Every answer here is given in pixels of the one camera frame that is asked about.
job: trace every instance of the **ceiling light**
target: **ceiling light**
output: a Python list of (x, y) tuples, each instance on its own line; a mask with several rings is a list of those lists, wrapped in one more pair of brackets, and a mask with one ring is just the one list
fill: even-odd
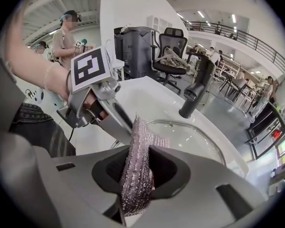
[(53, 35), (56, 31), (57, 31), (57, 29), (52, 31), (51, 33), (49, 33), (49, 35)]
[(234, 14), (232, 14), (232, 20), (233, 20), (233, 23), (236, 23), (236, 16)]
[(205, 17), (200, 11), (198, 11), (198, 13), (199, 13), (199, 15), (201, 15), (202, 18)]

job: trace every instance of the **cloth on chair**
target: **cloth on chair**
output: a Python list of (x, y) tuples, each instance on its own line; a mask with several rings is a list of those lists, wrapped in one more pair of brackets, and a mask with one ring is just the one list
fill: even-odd
[(189, 65), (185, 60), (181, 59), (172, 49), (166, 47), (164, 49), (164, 54), (159, 57), (155, 62), (160, 62), (163, 65), (183, 68), (186, 70), (187, 74), (194, 74), (195, 68), (193, 65)]

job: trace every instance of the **white sink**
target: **white sink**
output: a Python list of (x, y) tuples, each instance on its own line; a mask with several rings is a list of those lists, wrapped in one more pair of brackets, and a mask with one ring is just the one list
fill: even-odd
[[(155, 120), (150, 128), (162, 137), (169, 137), (171, 148), (214, 159), (218, 162), (222, 162), (221, 156), (223, 155), (228, 168), (241, 177), (246, 177), (249, 168), (230, 141), (198, 110), (195, 110), (189, 119), (181, 117), (178, 111), (184, 100), (174, 92), (149, 77), (126, 80), (120, 83), (122, 87), (116, 94), (116, 99), (131, 120), (135, 119), (136, 114), (147, 122)], [(177, 124), (156, 123), (158, 119), (168, 120), (168, 122), (181, 121), (195, 126), (197, 130)], [(114, 139), (97, 126), (87, 126), (85, 132), (91, 127), (93, 130), (89, 134), (90, 142), (91, 139), (94, 139), (101, 146), (101, 148), (97, 147), (96, 151), (110, 149)], [(201, 135), (199, 130), (206, 133), (208, 138)], [(79, 144), (77, 136), (76, 152), (77, 154), (86, 154), (94, 151), (86, 144)]]

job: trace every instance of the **cable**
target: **cable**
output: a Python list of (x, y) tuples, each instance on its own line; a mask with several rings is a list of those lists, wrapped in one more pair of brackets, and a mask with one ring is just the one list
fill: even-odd
[(72, 136), (73, 136), (73, 132), (74, 132), (74, 128), (72, 129), (71, 136), (70, 136), (70, 138), (68, 139), (69, 142), (71, 141), (71, 138), (72, 138)]

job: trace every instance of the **floor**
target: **floor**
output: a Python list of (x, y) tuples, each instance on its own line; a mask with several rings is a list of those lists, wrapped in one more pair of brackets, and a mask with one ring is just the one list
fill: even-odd
[[(177, 86), (182, 90), (180, 96), (184, 98), (183, 90), (191, 84), (193, 76), (184, 75), (181, 79), (176, 80)], [(256, 186), (262, 193), (267, 193), (271, 170), (277, 167), (276, 152), (273, 148), (260, 159), (255, 160), (250, 145), (245, 144), (249, 139), (246, 129), (249, 127), (252, 119), (244, 114), (242, 109), (245, 109), (248, 103), (241, 105), (241, 108), (239, 108), (237, 105), (241, 101), (240, 98), (237, 104), (226, 99), (224, 97), (227, 90), (226, 87), (221, 93), (219, 92), (221, 84), (220, 82), (213, 82), (207, 103), (205, 105), (200, 104), (197, 110), (216, 125), (242, 155), (249, 166), (247, 179), (250, 183)], [(172, 86), (167, 85), (167, 87), (177, 92)], [(207, 95), (205, 94), (201, 100), (202, 103), (206, 101), (206, 97)], [(262, 152), (271, 143), (272, 139), (270, 137), (264, 139), (258, 144), (257, 152)]]

